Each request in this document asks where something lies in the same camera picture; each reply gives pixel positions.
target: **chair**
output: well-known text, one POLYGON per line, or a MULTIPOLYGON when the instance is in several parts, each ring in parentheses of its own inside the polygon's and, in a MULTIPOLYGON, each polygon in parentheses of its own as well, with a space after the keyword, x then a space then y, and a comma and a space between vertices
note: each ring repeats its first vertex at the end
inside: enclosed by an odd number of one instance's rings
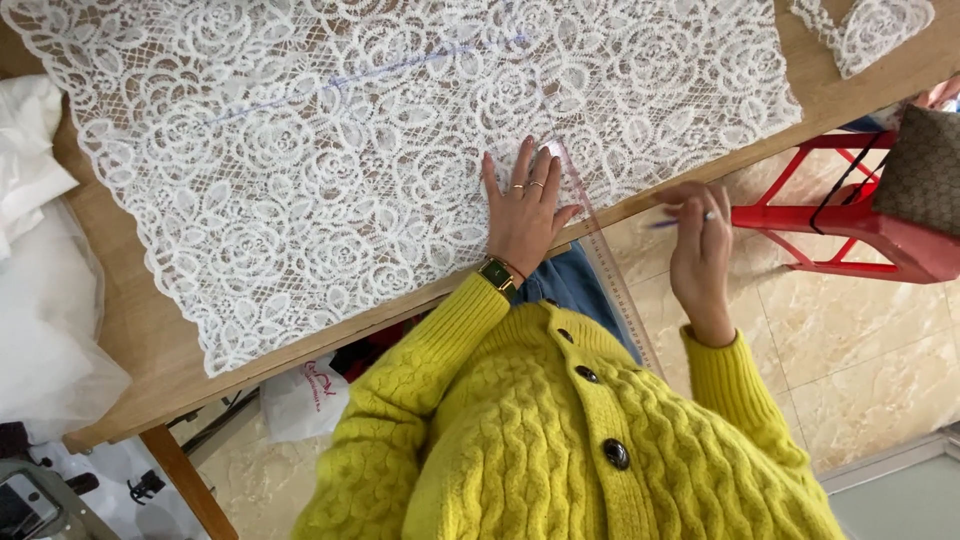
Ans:
POLYGON ((770 186, 760 200, 750 206, 732 208, 731 220, 735 227, 755 229, 777 242, 798 262, 787 264, 794 270, 820 272, 840 276, 873 278, 893 282, 936 283, 955 280, 960 276, 960 239, 915 224, 911 221, 873 210, 876 188, 880 177, 846 149, 871 147, 889 149, 897 134, 821 135, 799 146, 800 151, 770 186), (770 206, 768 203, 786 184, 806 158, 815 149, 833 149, 867 175, 862 188, 847 192, 852 196, 846 205, 770 206), (775 231, 795 231, 845 236, 847 242, 830 260, 811 260, 784 240, 775 231), (843 260, 853 245, 862 241, 886 257, 890 263, 847 262, 843 260))

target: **wooden table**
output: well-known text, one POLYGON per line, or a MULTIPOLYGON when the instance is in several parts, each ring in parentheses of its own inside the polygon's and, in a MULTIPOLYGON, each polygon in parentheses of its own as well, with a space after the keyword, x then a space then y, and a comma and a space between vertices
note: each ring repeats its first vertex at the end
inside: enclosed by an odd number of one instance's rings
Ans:
MULTIPOLYGON (((845 12, 852 0, 828 2, 845 12)), ((960 2, 934 0, 937 16, 921 34, 857 77, 842 81, 828 49, 800 19, 777 0, 777 26, 787 59, 787 78, 804 108, 804 121, 747 148, 733 152, 664 185, 685 180, 707 182, 820 135, 872 110, 939 83, 960 71, 960 2)), ((40 61, 18 35, 0 27, 0 72, 3 76, 42 73, 40 61)), ((104 266, 106 316, 100 346, 133 378, 120 401, 98 423, 70 433, 64 442, 80 450, 116 441, 166 422, 183 412, 226 396, 434 306, 463 278, 458 274, 317 332, 237 370, 208 379, 197 328, 180 316, 174 302, 160 294, 144 265, 144 247, 133 218, 118 208, 99 184, 76 142, 76 129, 64 116, 55 137, 54 155, 81 185, 67 199, 104 266)), ((654 190, 638 193, 599 212, 603 226, 650 208, 654 190)), ((561 233, 566 243, 583 235, 577 227, 561 233)))

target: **ribbed cuff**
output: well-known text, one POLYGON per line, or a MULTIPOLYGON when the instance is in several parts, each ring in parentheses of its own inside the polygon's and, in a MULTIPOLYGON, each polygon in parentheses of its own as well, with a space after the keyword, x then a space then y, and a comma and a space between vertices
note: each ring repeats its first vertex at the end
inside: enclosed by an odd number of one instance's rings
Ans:
POLYGON ((466 356, 509 310, 503 294, 471 272, 415 331, 426 347, 451 357, 466 356))
POLYGON ((720 349, 701 344, 692 334, 690 326, 680 329, 697 403, 741 428, 765 426, 781 418, 740 331, 733 343, 720 349))

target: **wristwatch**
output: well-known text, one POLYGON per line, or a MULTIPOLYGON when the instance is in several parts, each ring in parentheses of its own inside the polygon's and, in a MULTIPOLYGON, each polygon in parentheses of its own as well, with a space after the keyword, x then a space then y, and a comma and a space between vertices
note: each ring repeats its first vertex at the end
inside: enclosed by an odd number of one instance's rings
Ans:
POLYGON ((484 261, 483 266, 481 266, 477 272, 479 272, 485 280, 490 282, 493 288, 500 291, 500 294, 507 299, 507 302, 510 302, 516 296, 514 275, 511 274, 510 271, 507 270, 507 267, 499 260, 493 257, 487 257, 487 260, 484 261))

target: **blue jeans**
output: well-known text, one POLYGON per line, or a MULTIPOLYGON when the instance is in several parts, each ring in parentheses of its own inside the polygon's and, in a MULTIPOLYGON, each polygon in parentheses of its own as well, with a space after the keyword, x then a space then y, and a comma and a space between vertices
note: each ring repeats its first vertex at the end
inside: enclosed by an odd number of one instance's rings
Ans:
POLYGON ((511 306, 527 302, 539 302, 550 299, 558 306, 583 313, 603 328, 637 358, 633 342, 624 339, 624 334, 616 323, 616 316, 607 297, 604 295, 600 280, 593 273, 583 246, 576 240, 570 242, 570 251, 561 253, 540 263, 527 281, 523 282, 511 306))

